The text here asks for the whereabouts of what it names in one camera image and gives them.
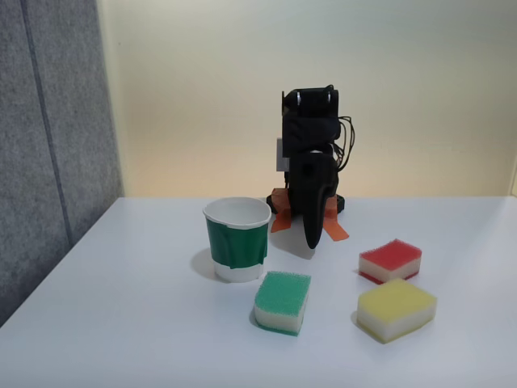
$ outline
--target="paper cup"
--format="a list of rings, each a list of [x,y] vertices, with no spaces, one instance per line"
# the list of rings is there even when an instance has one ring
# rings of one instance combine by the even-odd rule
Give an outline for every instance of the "paper cup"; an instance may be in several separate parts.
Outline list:
[[[255,198],[216,200],[203,210],[216,274],[232,282],[257,279],[267,255],[269,205]]]

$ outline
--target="gray fabric partition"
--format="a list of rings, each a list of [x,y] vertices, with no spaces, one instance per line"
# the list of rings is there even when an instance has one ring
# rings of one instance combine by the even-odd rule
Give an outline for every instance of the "gray fabric partition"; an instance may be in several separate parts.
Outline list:
[[[0,326],[121,195],[95,0],[0,0]]]

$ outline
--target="yellow sponge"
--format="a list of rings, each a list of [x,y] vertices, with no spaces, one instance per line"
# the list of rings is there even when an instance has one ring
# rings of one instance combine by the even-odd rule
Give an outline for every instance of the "yellow sponge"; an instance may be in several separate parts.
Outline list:
[[[403,279],[363,293],[357,323],[387,343],[419,329],[435,317],[436,298]]]

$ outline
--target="sponge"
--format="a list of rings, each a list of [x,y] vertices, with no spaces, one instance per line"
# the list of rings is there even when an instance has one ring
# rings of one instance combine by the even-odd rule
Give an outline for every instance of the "sponge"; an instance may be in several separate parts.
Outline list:
[[[378,285],[392,279],[409,279],[420,270],[422,251],[401,240],[359,255],[359,274]]]
[[[363,293],[357,323],[381,342],[411,333],[435,317],[436,298],[403,279]]]
[[[269,271],[255,297],[259,326],[298,335],[309,295],[310,276]]]

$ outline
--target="white wall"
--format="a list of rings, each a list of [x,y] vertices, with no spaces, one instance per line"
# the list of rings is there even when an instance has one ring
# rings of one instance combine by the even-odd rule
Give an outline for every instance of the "white wall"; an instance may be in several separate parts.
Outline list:
[[[280,93],[333,83],[347,196],[506,195],[515,0],[98,0],[129,196],[265,196]]]

